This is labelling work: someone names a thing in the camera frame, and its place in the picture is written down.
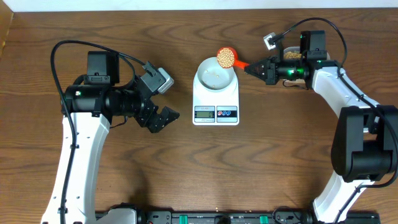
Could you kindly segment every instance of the white wall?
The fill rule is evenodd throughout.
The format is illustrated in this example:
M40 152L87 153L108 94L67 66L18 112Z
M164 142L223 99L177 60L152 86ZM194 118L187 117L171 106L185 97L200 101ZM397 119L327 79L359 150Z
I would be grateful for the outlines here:
M14 12L398 7L398 0L3 0Z

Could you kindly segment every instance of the wood grain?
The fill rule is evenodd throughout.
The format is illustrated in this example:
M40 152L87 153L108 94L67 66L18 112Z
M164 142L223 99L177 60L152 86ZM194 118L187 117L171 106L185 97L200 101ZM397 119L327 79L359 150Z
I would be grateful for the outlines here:
M97 210L120 202L204 211L308 207L332 173L329 154L337 118L320 96L281 84L265 86L238 71L237 127L198 127L191 117L192 80L204 59L226 45L247 62L268 57L262 37L307 17L337 24L348 44L349 77L378 102L398 105L398 9L16 14L0 61L0 220L38 223L48 204L62 145L49 57L63 39L87 40L150 60L175 79L167 94L154 101L179 111L178 121L158 134L130 121L108 135ZM301 25L286 37L285 46L298 45L299 31L306 29L325 29L330 55L342 58L338 36L322 22ZM85 73L91 49L68 45L57 52L63 88ZM122 64L122 83L130 76ZM397 190L397 184L367 190L353 209L377 211L383 223L397 223L398 213L392 211L398 206Z

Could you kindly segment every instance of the digital kitchen scale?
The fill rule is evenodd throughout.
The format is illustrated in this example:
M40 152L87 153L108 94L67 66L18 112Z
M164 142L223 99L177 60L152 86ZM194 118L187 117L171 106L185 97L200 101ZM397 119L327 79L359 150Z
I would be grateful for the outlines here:
M238 125L239 88L234 69L222 68L216 57L203 61L193 79L194 125Z

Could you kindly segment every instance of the wooden tabletop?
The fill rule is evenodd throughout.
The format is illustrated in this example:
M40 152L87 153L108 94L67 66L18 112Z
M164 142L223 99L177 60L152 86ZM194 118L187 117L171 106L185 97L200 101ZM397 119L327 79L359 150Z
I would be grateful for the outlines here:
M1 222L39 223L50 200L62 146L50 52L64 39L150 60L175 80L153 101L178 111L180 119L158 134L133 119L109 132L99 165L97 210L120 202L221 212L307 208L333 171L337 117L323 98L281 83L266 86L236 70L240 124L201 127L192 124L192 81L199 64L220 47L232 46L242 60L255 62L274 54L263 36L308 17L327 18L340 28L348 45L345 69L362 91L381 104L398 105L398 9L16 13L0 61ZM302 24L284 45L297 46L301 30L317 29L326 30L330 55L341 60L340 39L323 22ZM86 73L89 50L68 45L57 52L63 89ZM136 70L143 72L138 65ZM121 83L130 77L121 63ZM397 190L398 184L368 189L353 210L376 211L382 223L397 223Z

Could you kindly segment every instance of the orange spoon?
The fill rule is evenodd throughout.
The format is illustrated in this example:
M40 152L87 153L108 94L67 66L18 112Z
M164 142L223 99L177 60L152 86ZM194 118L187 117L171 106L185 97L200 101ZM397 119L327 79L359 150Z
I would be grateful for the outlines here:
M217 62L223 68L231 68L236 66L238 68L244 68L248 66L248 63L241 62L238 60L238 53L232 47L222 47L217 51Z

